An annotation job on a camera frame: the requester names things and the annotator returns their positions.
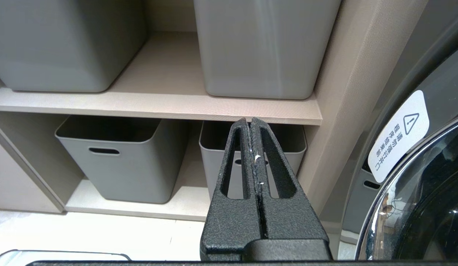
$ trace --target beige shelf board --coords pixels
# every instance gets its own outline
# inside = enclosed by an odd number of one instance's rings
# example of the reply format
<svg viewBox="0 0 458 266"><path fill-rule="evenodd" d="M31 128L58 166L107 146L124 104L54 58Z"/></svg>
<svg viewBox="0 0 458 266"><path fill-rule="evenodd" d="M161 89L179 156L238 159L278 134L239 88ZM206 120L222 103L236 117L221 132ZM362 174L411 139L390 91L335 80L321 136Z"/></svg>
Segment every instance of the beige shelf board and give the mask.
<svg viewBox="0 0 458 266"><path fill-rule="evenodd" d="M124 202L104 199L89 180L82 180L65 205L69 212L129 215L163 219L205 221L210 198L198 144L200 124L192 130L192 136L173 195L165 204Z"/></svg>
<svg viewBox="0 0 458 266"><path fill-rule="evenodd" d="M0 88L0 111L320 125L316 96L305 100L222 98L204 89L196 33L153 33L102 93L16 92Z"/></svg>

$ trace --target white tile floor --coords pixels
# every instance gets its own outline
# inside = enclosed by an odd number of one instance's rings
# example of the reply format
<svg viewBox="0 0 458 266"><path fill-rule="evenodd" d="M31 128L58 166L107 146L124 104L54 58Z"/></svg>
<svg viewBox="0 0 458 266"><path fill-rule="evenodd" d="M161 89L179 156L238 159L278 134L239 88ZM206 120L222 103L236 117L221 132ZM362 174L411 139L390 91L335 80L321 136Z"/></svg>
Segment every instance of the white tile floor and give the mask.
<svg viewBox="0 0 458 266"><path fill-rule="evenodd" d="M0 254L11 249L126 254L132 260L199 260L203 222L104 214L0 211ZM355 245L340 242L338 259Z"/></svg>

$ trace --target gray storage bin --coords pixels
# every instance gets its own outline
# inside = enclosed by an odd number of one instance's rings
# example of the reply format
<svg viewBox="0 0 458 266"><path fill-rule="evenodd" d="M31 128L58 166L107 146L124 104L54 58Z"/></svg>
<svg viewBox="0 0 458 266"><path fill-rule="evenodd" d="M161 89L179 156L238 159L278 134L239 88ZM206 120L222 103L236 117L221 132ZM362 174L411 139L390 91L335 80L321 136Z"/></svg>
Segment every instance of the gray storage bin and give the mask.
<svg viewBox="0 0 458 266"><path fill-rule="evenodd" d="M194 0L207 92L309 97L339 5L340 0Z"/></svg>
<svg viewBox="0 0 458 266"><path fill-rule="evenodd" d="M170 199L188 141L187 122L70 116L55 136L106 199Z"/></svg>
<svg viewBox="0 0 458 266"><path fill-rule="evenodd" d="M222 157L224 157L225 143L227 142L231 125L232 122L204 121L201 128L199 144L204 172L206 174L207 188L209 189L211 198L216 187ZM270 128L278 139L293 172L297 174L299 165L307 149L303 126L270 124ZM235 150L227 196L231 199L243 199L240 148L236 146ZM271 197L278 198L275 181L273 180L266 155L265 161Z"/></svg>
<svg viewBox="0 0 458 266"><path fill-rule="evenodd" d="M0 0L0 78L17 91L104 91L146 37L140 0Z"/></svg>

